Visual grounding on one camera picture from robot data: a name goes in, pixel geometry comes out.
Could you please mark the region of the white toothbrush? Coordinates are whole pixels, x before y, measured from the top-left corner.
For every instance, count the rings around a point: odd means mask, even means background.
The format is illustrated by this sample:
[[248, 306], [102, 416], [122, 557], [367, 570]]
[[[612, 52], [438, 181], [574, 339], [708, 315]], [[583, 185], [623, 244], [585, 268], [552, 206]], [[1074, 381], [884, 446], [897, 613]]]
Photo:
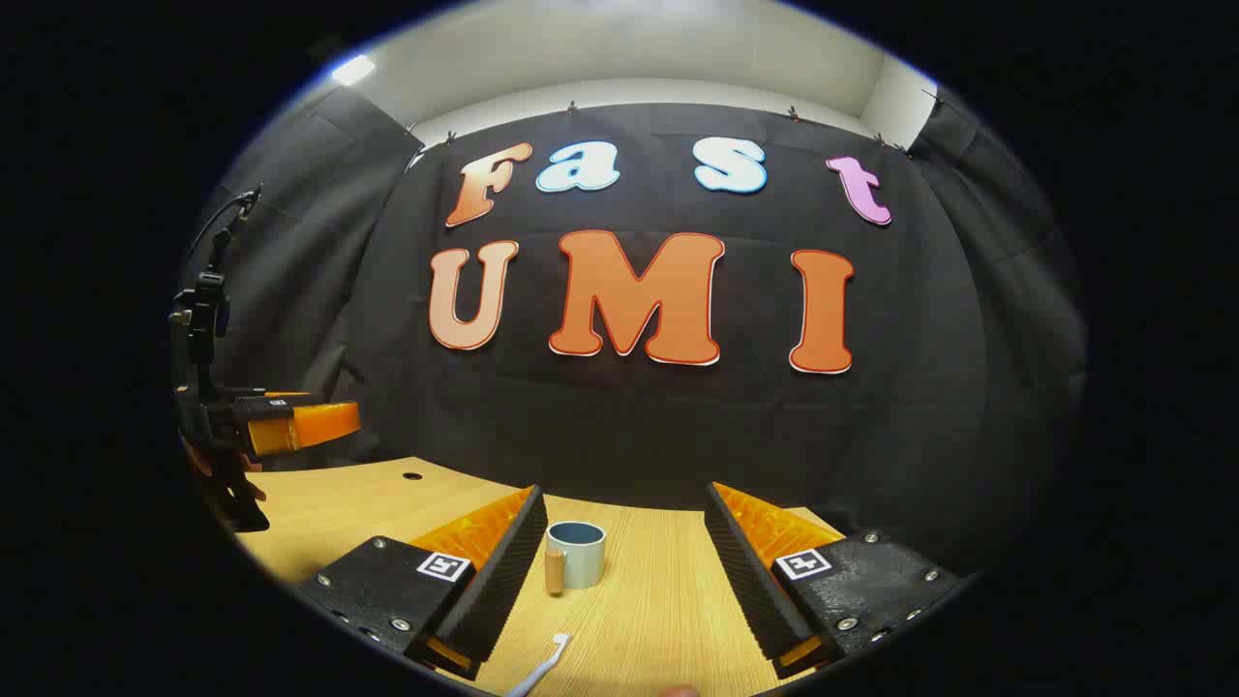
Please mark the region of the white toothbrush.
[[553, 671], [555, 666], [560, 662], [563, 650], [569, 645], [571, 635], [566, 631], [558, 631], [558, 635], [553, 638], [553, 644], [555, 645], [553, 654], [550, 654], [546, 660], [538, 665], [527, 678], [522, 678], [522, 682], [513, 685], [513, 687], [503, 697], [528, 697], [532, 690], [536, 688], [545, 676]]

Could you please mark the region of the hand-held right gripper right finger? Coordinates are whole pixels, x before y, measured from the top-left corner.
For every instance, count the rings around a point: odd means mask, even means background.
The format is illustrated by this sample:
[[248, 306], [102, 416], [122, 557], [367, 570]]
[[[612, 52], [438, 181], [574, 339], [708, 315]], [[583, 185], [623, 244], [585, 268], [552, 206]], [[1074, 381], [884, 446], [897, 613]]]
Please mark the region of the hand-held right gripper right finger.
[[778, 678], [870, 652], [969, 586], [893, 535], [845, 535], [721, 482], [707, 484], [704, 522]]

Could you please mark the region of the pale blue cup wooden handle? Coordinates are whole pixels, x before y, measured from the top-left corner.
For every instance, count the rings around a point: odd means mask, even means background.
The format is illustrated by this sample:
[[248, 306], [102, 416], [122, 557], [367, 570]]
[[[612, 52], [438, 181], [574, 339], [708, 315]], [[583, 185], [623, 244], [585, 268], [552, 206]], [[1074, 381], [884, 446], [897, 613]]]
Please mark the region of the pale blue cup wooden handle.
[[607, 535], [584, 521], [553, 522], [546, 527], [545, 587], [551, 595], [563, 591], [589, 591], [605, 573]]

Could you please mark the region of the black backdrop cloth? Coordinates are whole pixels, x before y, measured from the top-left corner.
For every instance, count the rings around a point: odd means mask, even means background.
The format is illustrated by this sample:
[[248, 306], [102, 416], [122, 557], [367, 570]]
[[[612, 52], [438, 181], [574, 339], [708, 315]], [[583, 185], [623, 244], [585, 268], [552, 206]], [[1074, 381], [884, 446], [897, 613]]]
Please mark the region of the black backdrop cloth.
[[[361, 406], [297, 469], [403, 456], [512, 487], [699, 510], [707, 482], [876, 527], [973, 574], [1070, 444], [1087, 326], [1066, 235], [1018, 156], [945, 102], [901, 154], [705, 105], [584, 106], [424, 146], [354, 92], [254, 137], [192, 225], [261, 187], [223, 262], [225, 385]], [[642, 274], [712, 235], [709, 366], [646, 340], [553, 353], [563, 236]]]

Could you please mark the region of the wooden desktop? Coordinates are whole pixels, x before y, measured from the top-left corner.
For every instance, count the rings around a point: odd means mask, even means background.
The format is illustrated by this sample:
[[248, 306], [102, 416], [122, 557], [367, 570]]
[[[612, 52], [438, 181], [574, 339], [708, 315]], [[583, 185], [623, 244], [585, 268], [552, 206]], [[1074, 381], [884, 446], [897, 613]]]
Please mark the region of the wooden desktop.
[[[271, 526], [242, 543], [273, 574], [304, 581], [373, 537], [411, 541], [512, 493], [416, 458], [323, 470], [253, 473]], [[496, 651], [458, 697], [503, 695], [569, 644], [532, 697], [658, 697], [695, 685], [701, 697], [790, 697], [805, 673], [778, 678], [752, 636], [705, 529], [701, 508], [650, 510], [545, 496], [549, 520], [606, 534], [602, 581], [549, 595], [535, 557]]]

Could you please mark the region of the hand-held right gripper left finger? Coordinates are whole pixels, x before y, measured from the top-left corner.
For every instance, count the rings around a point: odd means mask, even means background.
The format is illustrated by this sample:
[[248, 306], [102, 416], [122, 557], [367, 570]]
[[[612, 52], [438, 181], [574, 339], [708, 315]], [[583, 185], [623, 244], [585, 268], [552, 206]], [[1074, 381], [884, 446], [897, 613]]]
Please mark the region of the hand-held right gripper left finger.
[[373, 535], [297, 594], [389, 652], [473, 680], [492, 656], [548, 527], [540, 487], [413, 541]]

